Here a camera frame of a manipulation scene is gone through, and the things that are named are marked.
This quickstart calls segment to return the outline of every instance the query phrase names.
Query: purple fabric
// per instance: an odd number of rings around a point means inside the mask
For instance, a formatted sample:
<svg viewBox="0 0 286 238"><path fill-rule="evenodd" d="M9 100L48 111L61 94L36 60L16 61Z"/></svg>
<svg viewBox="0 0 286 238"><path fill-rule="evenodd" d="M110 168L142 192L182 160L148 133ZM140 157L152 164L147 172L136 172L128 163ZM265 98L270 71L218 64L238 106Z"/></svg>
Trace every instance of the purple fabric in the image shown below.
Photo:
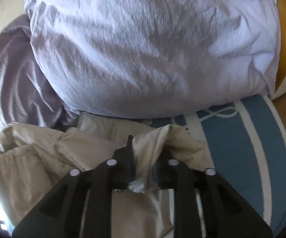
<svg viewBox="0 0 286 238"><path fill-rule="evenodd" d="M12 121L52 127L63 112L60 98L35 61L30 36L26 15L0 35L0 131Z"/></svg>

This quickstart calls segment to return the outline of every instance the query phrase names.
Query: beige cloth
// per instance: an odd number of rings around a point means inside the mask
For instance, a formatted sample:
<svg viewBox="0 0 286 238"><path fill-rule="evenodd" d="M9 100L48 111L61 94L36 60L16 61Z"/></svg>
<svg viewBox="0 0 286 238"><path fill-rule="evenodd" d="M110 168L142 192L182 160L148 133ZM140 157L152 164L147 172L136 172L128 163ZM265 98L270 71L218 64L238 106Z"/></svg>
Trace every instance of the beige cloth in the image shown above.
<svg viewBox="0 0 286 238"><path fill-rule="evenodd" d="M163 147L189 167L204 170L205 144L183 127L144 124L83 113L66 133L15 123L0 133L0 201L14 225L71 169L87 171L124 147L128 135L137 162L130 190L112 196L112 237L172 237L174 193L155 190L150 170Z"/></svg>

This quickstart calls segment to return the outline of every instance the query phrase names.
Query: blue and white striped cloth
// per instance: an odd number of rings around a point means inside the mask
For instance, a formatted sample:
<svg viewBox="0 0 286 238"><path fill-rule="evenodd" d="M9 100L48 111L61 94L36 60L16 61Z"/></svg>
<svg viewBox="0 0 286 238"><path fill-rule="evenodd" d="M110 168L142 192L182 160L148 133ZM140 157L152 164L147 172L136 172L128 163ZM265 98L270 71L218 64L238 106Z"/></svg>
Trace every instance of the blue and white striped cloth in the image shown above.
<svg viewBox="0 0 286 238"><path fill-rule="evenodd" d="M286 130L267 96L253 96L193 115L138 120L184 126L207 141L214 167L277 235L286 225Z"/></svg>

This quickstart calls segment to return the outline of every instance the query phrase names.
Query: blue striped bedsheet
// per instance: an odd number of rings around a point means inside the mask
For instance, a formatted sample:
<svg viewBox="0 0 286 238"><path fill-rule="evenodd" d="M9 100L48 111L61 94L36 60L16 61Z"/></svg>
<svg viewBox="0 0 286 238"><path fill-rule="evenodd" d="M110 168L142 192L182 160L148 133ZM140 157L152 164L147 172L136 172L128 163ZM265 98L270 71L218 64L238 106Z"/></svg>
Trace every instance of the blue striped bedsheet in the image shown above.
<svg viewBox="0 0 286 238"><path fill-rule="evenodd" d="M252 96L192 115L136 120L184 126L207 142L214 167L277 235L286 225L286 130L267 96Z"/></svg>

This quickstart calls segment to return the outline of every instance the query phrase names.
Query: beige garment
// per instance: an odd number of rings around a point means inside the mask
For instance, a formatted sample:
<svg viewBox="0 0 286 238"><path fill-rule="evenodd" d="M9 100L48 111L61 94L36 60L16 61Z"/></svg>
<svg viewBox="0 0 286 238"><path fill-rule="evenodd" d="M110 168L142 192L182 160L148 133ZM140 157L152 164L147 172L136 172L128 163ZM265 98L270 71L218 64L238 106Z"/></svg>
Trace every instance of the beige garment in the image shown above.
<svg viewBox="0 0 286 238"><path fill-rule="evenodd" d="M172 237L174 193L155 190L150 169L166 146L175 158L204 170L210 165L205 144L174 125L153 129L83 114L78 127L83 131L71 128L64 133L16 123L0 133L0 201L12 223L17 225L72 168L95 168L134 134L136 180L131 190L112 196L112 237Z"/></svg>

